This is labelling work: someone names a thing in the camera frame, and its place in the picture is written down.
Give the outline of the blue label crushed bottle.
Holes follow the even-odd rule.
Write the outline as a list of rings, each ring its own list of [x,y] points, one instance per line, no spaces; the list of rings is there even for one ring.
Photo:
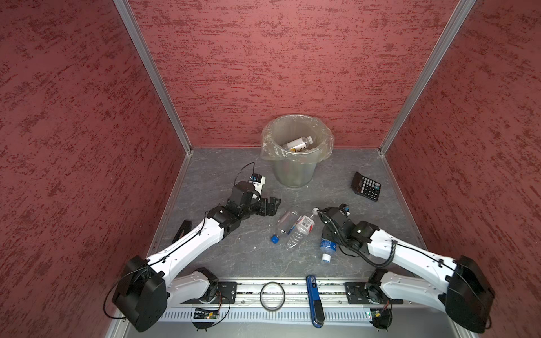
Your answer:
[[[330,263],[332,257],[336,255],[337,244],[328,239],[322,238],[320,244],[320,250],[322,253],[321,260],[327,263]]]

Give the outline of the red white label water bottle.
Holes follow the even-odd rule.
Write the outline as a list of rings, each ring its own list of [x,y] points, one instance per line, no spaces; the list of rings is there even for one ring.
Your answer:
[[[302,215],[295,223],[291,233],[288,235],[287,248],[297,248],[309,236],[314,229],[318,218],[318,208],[313,208],[310,215]]]

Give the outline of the blue cap clear bottle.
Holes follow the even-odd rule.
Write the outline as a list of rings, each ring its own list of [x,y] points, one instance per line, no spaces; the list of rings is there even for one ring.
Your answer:
[[[274,233],[272,237],[270,238],[271,242],[273,244],[277,244],[280,242],[282,238],[287,237],[290,234],[291,230],[293,229],[299,217],[300,217],[299,211],[297,211],[294,208],[286,211],[277,222]]]

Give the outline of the small yellow label bottle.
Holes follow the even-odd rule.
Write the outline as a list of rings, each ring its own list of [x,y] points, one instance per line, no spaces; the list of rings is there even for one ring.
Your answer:
[[[305,149],[308,149],[313,143],[314,143],[314,140],[312,139],[311,136],[300,137],[291,142],[284,144],[283,149],[289,152],[301,152],[301,151],[304,151]]]

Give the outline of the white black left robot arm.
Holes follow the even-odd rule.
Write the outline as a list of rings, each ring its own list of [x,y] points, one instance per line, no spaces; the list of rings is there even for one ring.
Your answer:
[[[201,268],[188,276],[179,273],[208,248],[218,244],[253,215],[276,215],[281,201],[263,198],[262,180],[251,179],[233,186],[224,205],[204,214],[203,220],[172,245],[147,258],[134,256],[126,263],[123,274],[110,289],[110,299],[138,332],[144,332],[159,321],[166,310],[193,299],[220,299],[218,279]]]

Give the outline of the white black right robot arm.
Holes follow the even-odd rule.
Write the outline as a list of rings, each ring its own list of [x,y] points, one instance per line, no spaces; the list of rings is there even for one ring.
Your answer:
[[[372,304],[411,301],[446,313],[468,331],[491,328],[495,291],[474,260],[441,256],[372,223],[353,223],[344,204],[314,211],[338,246],[375,269],[362,292]]]

